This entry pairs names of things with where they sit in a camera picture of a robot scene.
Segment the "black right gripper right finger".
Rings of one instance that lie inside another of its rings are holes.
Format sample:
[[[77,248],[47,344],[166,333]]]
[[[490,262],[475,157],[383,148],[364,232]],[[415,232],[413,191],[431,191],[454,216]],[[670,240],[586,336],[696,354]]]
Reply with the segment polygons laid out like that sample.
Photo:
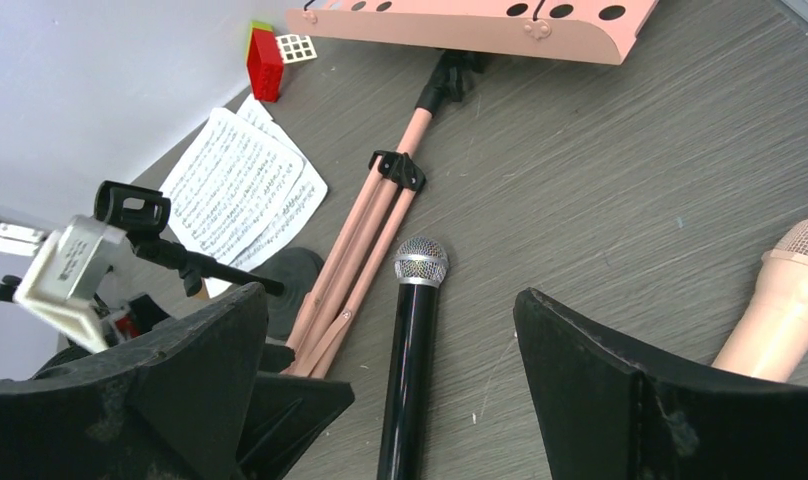
[[[521,291],[513,318],[555,479],[808,479],[808,387],[702,365]]]

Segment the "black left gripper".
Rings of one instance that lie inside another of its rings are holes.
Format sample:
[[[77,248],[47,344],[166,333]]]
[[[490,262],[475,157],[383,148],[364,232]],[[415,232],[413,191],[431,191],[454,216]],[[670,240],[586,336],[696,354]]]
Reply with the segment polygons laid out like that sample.
[[[94,294],[92,308],[109,347],[146,334],[171,317],[147,293],[116,307]],[[237,447],[238,479],[284,478],[355,400],[347,382],[285,374],[294,359],[295,352],[285,345],[266,344],[263,348]]]

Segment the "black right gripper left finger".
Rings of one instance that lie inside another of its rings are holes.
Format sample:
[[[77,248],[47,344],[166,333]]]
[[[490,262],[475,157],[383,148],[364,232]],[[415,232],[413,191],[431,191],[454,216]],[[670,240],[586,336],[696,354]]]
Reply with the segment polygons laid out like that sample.
[[[0,380],[0,479],[230,479],[266,335],[262,286],[106,351]]]

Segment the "black handheld microphone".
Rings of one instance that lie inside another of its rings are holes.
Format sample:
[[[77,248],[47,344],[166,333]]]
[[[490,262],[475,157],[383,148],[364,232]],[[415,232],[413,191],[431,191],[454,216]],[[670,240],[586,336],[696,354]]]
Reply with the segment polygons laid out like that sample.
[[[419,479],[427,426],[444,247],[412,237],[394,255],[398,298],[376,477]]]

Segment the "pink foam microphone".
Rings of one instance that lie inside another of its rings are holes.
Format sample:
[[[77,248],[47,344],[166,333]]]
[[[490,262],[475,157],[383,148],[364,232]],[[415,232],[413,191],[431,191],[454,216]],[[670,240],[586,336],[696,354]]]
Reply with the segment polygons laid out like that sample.
[[[753,296],[712,363],[785,382],[808,351],[808,219],[762,255]]]

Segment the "pink music stand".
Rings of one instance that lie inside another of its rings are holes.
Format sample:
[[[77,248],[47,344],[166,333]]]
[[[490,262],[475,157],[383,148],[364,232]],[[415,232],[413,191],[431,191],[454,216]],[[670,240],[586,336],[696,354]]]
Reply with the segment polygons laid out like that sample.
[[[287,11],[296,34],[434,47],[440,58],[398,146],[377,151],[369,173],[287,344],[291,375],[328,372],[363,300],[425,184],[414,154],[442,105],[464,96],[464,76],[488,54],[623,63],[655,8],[639,1],[325,1]]]

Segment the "red toy house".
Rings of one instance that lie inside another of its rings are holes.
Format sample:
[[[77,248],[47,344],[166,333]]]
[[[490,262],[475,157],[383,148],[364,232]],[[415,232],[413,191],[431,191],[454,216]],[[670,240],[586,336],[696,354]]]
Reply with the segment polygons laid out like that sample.
[[[277,35],[271,25],[252,21],[246,51],[252,97],[261,102],[276,102],[280,96],[285,67],[317,57],[309,36]]]

